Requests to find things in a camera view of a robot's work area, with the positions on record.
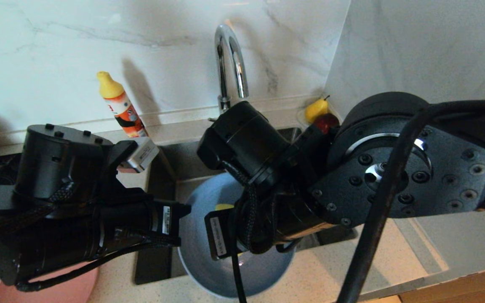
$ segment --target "kitchen sink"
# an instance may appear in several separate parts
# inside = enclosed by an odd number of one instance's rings
[[[300,134],[300,128],[279,129],[278,132],[288,141],[293,142]],[[196,154],[198,141],[159,146],[160,153],[150,168],[147,192],[155,198],[175,200],[185,203],[197,186],[207,179],[221,174],[223,170],[210,170]],[[298,244],[297,250],[338,242],[354,238],[354,230],[320,232],[306,236]],[[184,276],[177,248],[148,249],[138,253],[135,282],[144,284],[159,280]]]

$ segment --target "yellow cap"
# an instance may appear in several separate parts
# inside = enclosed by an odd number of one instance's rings
[[[102,98],[116,98],[125,92],[123,85],[114,81],[108,72],[98,72],[96,77],[100,81],[100,95]]]
[[[224,209],[230,209],[233,208],[233,205],[227,205],[224,203],[220,203],[214,207],[214,210],[224,210]]]

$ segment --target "bottle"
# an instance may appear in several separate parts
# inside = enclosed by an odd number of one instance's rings
[[[127,136],[149,136],[123,85],[114,81],[108,72],[98,72],[96,77],[100,81],[100,95],[106,100],[106,104]]]

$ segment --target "pink plate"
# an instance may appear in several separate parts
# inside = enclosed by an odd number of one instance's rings
[[[67,267],[60,271],[41,276],[35,280],[46,280],[54,276],[59,276],[60,274],[66,274],[84,264],[86,263]],[[14,286],[6,286],[0,281],[0,303],[86,303],[95,286],[98,272],[99,269],[95,268],[73,280],[38,292],[17,291]]]

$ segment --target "white sticker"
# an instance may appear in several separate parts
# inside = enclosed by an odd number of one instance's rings
[[[211,230],[214,237],[214,246],[216,246],[216,255],[221,256],[227,254],[226,244],[224,243],[224,236],[222,235],[222,228],[220,227],[220,220],[218,217],[210,218]]]
[[[164,215],[162,216],[162,234],[170,234],[171,228],[171,207],[164,207]]]
[[[131,101],[128,99],[127,94],[119,98],[110,98],[106,100],[106,104],[114,115],[120,115],[128,110],[131,106]]]

